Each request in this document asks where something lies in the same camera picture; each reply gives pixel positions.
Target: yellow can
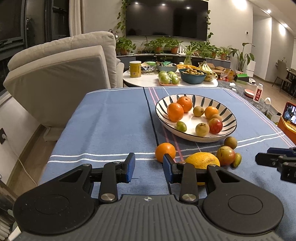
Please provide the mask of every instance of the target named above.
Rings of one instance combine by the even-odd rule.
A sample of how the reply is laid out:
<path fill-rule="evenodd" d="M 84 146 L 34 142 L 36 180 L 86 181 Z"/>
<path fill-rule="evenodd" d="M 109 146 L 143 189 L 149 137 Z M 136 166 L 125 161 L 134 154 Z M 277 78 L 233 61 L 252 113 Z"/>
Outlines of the yellow can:
<path fill-rule="evenodd" d="M 141 61 L 130 61 L 131 78 L 141 77 Z"/>

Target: orange fruit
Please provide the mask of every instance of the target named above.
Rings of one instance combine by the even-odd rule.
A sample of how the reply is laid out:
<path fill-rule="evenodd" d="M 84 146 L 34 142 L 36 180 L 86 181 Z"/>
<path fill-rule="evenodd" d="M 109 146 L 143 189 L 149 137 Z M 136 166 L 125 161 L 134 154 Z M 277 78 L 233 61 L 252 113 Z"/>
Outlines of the orange fruit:
<path fill-rule="evenodd" d="M 208 106 L 205 109 L 205 116 L 207 119 L 210 119 L 212 117 L 212 115 L 214 115 L 214 114 L 219 114 L 219 111 L 216 107 Z"/>
<path fill-rule="evenodd" d="M 192 109 L 192 101 L 187 96 L 182 96 L 177 100 L 177 103 L 180 104 L 184 110 L 184 113 L 189 112 Z"/>
<path fill-rule="evenodd" d="M 184 110 L 178 103 L 171 103 L 167 109 L 168 117 L 172 122 L 178 122 L 183 118 Z"/>
<path fill-rule="evenodd" d="M 163 155 L 169 154 L 171 158 L 175 158 L 176 156 L 176 149 L 175 147 L 170 143 L 161 143 L 156 149 L 155 149 L 155 157 L 159 162 L 163 162 Z"/>

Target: white power cord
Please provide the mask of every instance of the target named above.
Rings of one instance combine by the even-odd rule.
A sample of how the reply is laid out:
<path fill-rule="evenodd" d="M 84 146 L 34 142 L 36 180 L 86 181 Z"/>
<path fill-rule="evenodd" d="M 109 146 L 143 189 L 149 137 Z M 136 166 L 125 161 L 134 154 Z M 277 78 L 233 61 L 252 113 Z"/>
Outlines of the white power cord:
<path fill-rule="evenodd" d="M 9 143 L 9 140 L 8 140 L 7 136 L 6 136 L 5 134 L 2 134 L 2 138 L 5 139 L 5 140 L 7 140 L 7 143 L 8 143 L 8 145 L 10 146 L 10 149 L 12 150 L 12 152 L 13 152 L 13 153 L 15 154 L 15 156 L 17 157 L 17 160 L 18 160 L 18 161 L 20 162 L 20 164 L 22 165 L 22 167 L 23 167 L 25 173 L 28 175 L 28 177 L 29 177 L 29 178 L 34 182 L 34 184 L 37 186 L 37 183 L 36 183 L 36 182 L 34 181 L 34 179 L 29 175 L 29 173 L 27 173 L 27 171 L 26 171 L 24 165 L 22 164 L 22 162 L 21 162 L 20 159 L 18 158 L 17 154 L 14 152 L 13 148 L 11 147 L 11 145 L 10 145 L 10 143 Z"/>

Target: blue tablecloth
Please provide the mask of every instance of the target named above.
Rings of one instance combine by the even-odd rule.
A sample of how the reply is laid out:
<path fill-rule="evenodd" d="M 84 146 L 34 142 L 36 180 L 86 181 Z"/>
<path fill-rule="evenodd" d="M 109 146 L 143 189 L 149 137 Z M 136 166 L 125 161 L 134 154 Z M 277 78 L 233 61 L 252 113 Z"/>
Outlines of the blue tablecloth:
<path fill-rule="evenodd" d="M 195 143 L 166 130 L 157 119 L 155 105 L 171 94 L 196 94 L 217 100 L 236 116 L 238 127 L 232 134 L 238 140 L 236 151 L 241 165 L 229 171 L 275 194 L 283 203 L 285 214 L 277 233 L 284 240 L 296 240 L 296 185 L 280 180 L 275 168 L 258 166 L 255 155 L 269 147 L 294 146 L 284 133 L 259 110 L 231 90 L 198 87 L 149 87 L 99 90 L 86 94 L 69 120 L 46 165 L 40 183 L 57 177 L 83 163 L 93 168 L 110 161 L 124 161 L 129 152 L 136 154 L 136 167 L 129 184 L 118 184 L 118 194 L 169 194 L 162 164 L 154 150 L 170 142 L 176 147 L 176 160 L 203 151 L 215 153 L 222 144 Z M 178 194 L 180 185 L 171 185 Z M 97 197 L 99 183 L 92 193 Z M 205 197 L 201 188 L 200 197 Z"/>

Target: yellow lemon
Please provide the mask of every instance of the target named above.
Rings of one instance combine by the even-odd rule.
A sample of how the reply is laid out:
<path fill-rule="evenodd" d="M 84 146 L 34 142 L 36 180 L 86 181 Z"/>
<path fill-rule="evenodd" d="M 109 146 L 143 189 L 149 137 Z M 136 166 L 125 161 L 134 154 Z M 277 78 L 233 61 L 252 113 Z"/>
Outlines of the yellow lemon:
<path fill-rule="evenodd" d="M 209 164 L 216 164 L 220 166 L 220 162 L 217 157 L 208 152 L 197 152 L 189 156 L 186 160 L 186 163 L 193 164 L 195 168 L 207 169 Z"/>

